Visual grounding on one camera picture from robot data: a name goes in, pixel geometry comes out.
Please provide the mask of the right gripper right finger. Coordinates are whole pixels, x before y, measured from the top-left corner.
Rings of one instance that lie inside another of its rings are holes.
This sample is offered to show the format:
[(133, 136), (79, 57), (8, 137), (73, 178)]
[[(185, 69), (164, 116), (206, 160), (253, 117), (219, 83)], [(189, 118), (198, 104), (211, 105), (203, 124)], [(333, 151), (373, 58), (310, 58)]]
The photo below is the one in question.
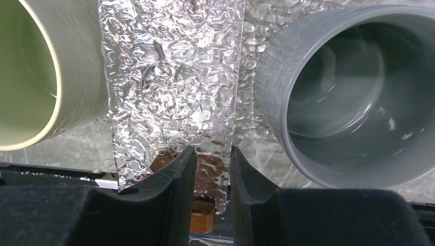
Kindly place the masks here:
[(365, 189), (284, 189), (233, 147), (235, 245), (431, 245), (420, 207), (399, 194)]

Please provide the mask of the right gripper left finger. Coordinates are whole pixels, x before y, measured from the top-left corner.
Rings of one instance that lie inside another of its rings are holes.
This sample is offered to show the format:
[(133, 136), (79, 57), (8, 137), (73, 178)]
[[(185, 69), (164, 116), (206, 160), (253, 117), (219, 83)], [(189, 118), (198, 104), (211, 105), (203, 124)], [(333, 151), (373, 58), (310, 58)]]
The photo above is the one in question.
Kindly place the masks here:
[(187, 245), (197, 155), (119, 193), (87, 175), (1, 164), (1, 245)]

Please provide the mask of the clear toothbrush holder brown ends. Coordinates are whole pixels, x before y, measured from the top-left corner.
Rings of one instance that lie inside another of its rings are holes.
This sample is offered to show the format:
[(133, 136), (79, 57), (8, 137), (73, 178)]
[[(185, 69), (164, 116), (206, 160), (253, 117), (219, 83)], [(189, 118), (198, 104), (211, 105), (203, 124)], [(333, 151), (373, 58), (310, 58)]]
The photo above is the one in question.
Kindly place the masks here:
[(118, 188), (194, 147), (191, 232), (226, 210), (244, 1), (99, 1)]

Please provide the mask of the grey ceramic mug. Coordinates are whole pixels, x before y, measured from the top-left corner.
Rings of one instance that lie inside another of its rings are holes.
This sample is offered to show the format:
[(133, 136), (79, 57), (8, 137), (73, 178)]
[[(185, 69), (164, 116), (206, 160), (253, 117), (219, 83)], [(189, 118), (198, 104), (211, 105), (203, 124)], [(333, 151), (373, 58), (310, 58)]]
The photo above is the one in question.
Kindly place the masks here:
[(296, 168), (327, 188), (395, 188), (434, 171), (434, 10), (321, 11), (269, 42), (256, 104)]

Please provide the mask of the light green ceramic mug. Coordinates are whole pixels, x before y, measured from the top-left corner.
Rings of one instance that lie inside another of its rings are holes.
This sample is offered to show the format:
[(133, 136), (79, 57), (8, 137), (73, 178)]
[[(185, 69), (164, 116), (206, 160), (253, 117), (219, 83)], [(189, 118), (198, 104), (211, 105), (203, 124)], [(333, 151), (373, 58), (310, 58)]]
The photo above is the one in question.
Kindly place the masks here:
[(107, 113), (97, 1), (1, 1), (1, 150)]

